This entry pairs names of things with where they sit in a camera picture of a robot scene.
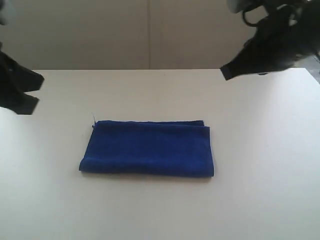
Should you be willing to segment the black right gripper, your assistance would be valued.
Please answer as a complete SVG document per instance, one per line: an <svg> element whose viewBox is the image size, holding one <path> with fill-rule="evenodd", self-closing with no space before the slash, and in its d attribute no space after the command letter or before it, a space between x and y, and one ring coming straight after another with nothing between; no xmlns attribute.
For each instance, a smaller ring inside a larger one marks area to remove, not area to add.
<svg viewBox="0 0 320 240"><path fill-rule="evenodd" d="M309 56L320 58L318 0L254 0L267 16L256 24L249 47L220 67L226 81L243 75L267 74L291 68Z"/></svg>

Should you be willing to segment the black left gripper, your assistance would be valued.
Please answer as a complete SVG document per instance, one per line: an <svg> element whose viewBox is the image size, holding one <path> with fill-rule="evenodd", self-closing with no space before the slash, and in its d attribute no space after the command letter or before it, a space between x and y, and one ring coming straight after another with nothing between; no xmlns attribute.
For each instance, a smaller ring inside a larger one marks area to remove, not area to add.
<svg viewBox="0 0 320 240"><path fill-rule="evenodd" d="M17 70L17 85L5 62L5 55L0 51L0 106L12 110L17 115L32 115L39 103L37 97L25 94L26 92L39 91L45 78L32 70L20 66Z"/></svg>

